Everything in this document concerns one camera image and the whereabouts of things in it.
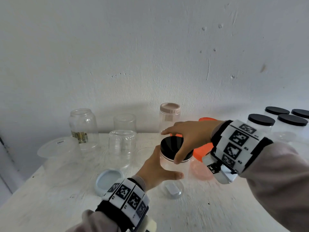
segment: wall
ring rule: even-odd
[[[24,178],[88,107],[156,132],[183,119],[309,109],[309,0],[0,0],[0,133]]]

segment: pink lid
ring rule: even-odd
[[[160,111],[169,115],[177,115],[180,113],[180,105],[176,103],[163,103],[160,105]]]

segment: right hand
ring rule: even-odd
[[[183,136],[183,144],[174,158],[174,163],[181,163],[191,150],[211,142],[211,133],[222,122],[220,120],[176,122],[174,126],[162,131],[162,135]]]

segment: left hand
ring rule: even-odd
[[[181,172],[165,170],[160,164],[160,145],[156,146],[154,152],[137,172],[138,176],[144,179],[146,183],[146,191],[158,186],[166,180],[183,179]]]

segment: black lid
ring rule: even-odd
[[[273,115],[280,115],[280,114],[289,114],[290,111],[280,108],[280,107],[266,107],[265,111],[271,113]]]
[[[309,119],[309,111],[307,111],[307,110],[293,109],[291,113],[293,115]]]
[[[287,115],[287,114],[281,114],[278,116],[278,120],[295,126],[306,126],[308,121],[304,118],[293,116],[293,115]]]
[[[167,159],[174,160],[176,153],[183,144],[183,138],[177,136],[169,136],[161,141],[161,153]],[[183,162],[189,160],[193,155],[193,150],[188,153]]]
[[[276,122],[273,118],[260,114],[250,114],[248,116],[248,120],[258,125],[264,126],[273,126]]]

